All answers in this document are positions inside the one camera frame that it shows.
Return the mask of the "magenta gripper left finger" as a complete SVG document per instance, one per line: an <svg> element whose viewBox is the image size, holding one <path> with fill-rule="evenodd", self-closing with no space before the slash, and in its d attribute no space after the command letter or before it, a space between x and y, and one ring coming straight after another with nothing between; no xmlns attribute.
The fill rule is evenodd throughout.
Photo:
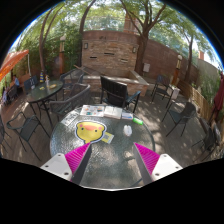
<svg viewBox="0 0 224 224"><path fill-rule="evenodd" d="M72 171L71 181L77 185L80 184L88 164L92 147L90 143L84 144L65 155L66 161Z"/></svg>

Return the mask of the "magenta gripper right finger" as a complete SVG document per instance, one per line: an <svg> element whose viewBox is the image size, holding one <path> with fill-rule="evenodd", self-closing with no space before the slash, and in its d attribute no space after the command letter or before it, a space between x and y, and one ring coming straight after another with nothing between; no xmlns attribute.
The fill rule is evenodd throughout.
<svg viewBox="0 0 224 224"><path fill-rule="evenodd" d="M147 185L152 182L151 175L160 158L160 155L138 143L134 143L133 152L142 176L143 183Z"/></svg>

